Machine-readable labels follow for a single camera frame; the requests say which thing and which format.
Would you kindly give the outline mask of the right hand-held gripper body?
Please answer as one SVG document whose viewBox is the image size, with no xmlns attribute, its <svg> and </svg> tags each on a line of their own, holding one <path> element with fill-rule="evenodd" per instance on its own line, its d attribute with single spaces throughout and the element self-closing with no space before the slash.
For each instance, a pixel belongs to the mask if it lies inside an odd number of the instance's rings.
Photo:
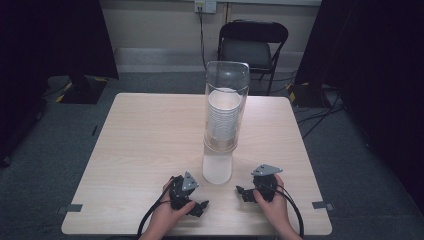
<svg viewBox="0 0 424 240">
<path fill-rule="evenodd" d="M 275 175 L 281 173 L 282 168 L 261 164 L 251 173 L 253 176 L 253 184 L 261 193 L 263 199 L 272 202 L 277 190 L 277 180 Z"/>
</svg>

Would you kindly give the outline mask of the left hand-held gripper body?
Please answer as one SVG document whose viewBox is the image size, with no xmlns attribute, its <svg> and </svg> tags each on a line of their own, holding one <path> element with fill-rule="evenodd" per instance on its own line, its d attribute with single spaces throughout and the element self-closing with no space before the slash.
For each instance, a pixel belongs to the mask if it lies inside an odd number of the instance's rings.
<svg viewBox="0 0 424 240">
<path fill-rule="evenodd" d="M 174 177 L 169 189 L 172 209 L 179 210 L 189 203 L 189 196 L 198 186 L 199 184 L 188 171 L 184 175 Z"/>
</svg>

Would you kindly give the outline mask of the person's right hand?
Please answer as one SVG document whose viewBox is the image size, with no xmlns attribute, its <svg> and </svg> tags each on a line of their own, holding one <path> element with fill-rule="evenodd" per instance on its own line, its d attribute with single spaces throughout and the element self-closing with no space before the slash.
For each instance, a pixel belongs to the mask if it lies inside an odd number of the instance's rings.
<svg viewBox="0 0 424 240">
<path fill-rule="evenodd" d="M 267 202 L 257 189 L 253 191 L 253 195 L 262 213 L 277 232 L 285 232 L 291 227 L 287 201 L 283 196 L 275 194 L 273 200 Z"/>
</svg>

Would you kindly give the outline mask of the person's left hand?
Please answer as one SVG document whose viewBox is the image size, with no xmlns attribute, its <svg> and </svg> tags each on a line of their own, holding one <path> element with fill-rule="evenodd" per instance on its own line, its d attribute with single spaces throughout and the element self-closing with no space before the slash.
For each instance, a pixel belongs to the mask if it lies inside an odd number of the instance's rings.
<svg viewBox="0 0 424 240">
<path fill-rule="evenodd" d="M 160 198 L 159 206 L 153 211 L 150 218 L 148 228 L 145 231 L 159 231 L 168 233 L 178 221 L 188 214 L 188 212 L 195 207 L 196 203 L 190 201 L 179 210 L 173 210 L 170 203 L 168 185 L 171 183 L 169 180 L 163 186 L 163 195 Z"/>
</svg>

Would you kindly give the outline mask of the clear plastic tube dispenser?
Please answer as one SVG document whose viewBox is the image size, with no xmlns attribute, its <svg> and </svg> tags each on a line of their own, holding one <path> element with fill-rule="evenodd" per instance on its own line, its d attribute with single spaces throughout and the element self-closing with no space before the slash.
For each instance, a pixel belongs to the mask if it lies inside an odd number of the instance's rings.
<svg viewBox="0 0 424 240">
<path fill-rule="evenodd" d="M 226 183 L 232 176 L 233 151 L 238 145 L 238 137 L 243 113 L 249 92 L 250 70 L 246 63 L 232 61 L 211 61 L 207 64 L 205 89 L 205 133 L 203 176 L 212 184 Z M 241 97 L 236 134 L 226 141 L 212 138 L 207 131 L 208 96 L 218 88 L 229 88 Z"/>
</svg>

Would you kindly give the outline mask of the grey tape strip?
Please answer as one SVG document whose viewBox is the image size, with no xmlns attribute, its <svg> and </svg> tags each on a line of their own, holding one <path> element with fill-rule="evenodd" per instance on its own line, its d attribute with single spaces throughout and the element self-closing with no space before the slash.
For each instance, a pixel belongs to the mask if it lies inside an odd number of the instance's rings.
<svg viewBox="0 0 424 240">
<path fill-rule="evenodd" d="M 312 202 L 314 209 L 326 209 L 327 211 L 334 210 L 334 205 L 332 203 L 327 203 L 325 201 Z"/>
<path fill-rule="evenodd" d="M 68 212 L 80 212 L 82 207 L 82 204 L 68 204 L 67 206 L 59 207 L 56 213 L 66 215 Z"/>
</svg>

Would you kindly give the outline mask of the stack of white paper cups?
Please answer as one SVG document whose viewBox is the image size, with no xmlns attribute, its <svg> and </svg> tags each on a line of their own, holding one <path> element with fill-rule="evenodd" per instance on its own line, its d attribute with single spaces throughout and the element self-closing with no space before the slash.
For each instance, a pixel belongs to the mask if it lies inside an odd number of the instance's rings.
<svg viewBox="0 0 424 240">
<path fill-rule="evenodd" d="M 209 135 L 219 141 L 226 141 L 236 134 L 242 97 L 229 88 L 218 88 L 208 96 Z"/>
</svg>

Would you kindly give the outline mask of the black stand base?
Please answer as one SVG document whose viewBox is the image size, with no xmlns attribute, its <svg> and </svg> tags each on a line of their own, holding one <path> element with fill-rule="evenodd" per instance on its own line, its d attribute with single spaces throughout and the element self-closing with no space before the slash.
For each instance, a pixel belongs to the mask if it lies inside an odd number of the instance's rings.
<svg viewBox="0 0 424 240">
<path fill-rule="evenodd" d="M 71 75 L 70 82 L 56 101 L 63 104 L 96 104 L 107 83 L 105 78 Z"/>
<path fill-rule="evenodd" d="M 293 84 L 286 86 L 288 98 L 296 107 L 303 108 L 329 108 L 331 106 L 324 91 L 315 88 L 309 83 Z"/>
</svg>

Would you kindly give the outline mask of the black folding chair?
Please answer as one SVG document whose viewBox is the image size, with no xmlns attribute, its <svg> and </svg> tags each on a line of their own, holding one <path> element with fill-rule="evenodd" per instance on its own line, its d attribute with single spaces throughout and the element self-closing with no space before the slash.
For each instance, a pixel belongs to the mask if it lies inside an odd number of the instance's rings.
<svg viewBox="0 0 424 240">
<path fill-rule="evenodd" d="M 266 91 L 269 95 L 288 36 L 288 29 L 277 22 L 233 20 L 220 29 L 217 59 L 246 63 L 251 73 L 260 74 L 259 80 L 269 75 Z"/>
</svg>

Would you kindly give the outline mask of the black curtain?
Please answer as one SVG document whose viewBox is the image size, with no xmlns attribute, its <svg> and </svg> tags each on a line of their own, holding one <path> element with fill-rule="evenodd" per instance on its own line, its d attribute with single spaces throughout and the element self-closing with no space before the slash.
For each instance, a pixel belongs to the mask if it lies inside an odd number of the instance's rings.
<svg viewBox="0 0 424 240">
<path fill-rule="evenodd" d="M 341 89 L 424 214 L 424 0 L 321 0 L 295 81 Z"/>
<path fill-rule="evenodd" d="M 118 77 L 100 0 L 0 0 L 0 167 L 71 75 Z"/>
</svg>

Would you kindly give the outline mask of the white wall socket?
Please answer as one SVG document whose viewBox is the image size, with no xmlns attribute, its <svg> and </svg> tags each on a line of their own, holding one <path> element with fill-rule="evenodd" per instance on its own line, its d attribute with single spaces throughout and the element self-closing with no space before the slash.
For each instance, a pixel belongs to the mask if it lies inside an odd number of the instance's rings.
<svg viewBox="0 0 424 240">
<path fill-rule="evenodd" d="M 194 11 L 196 13 L 215 14 L 217 2 L 215 0 L 195 0 Z"/>
</svg>

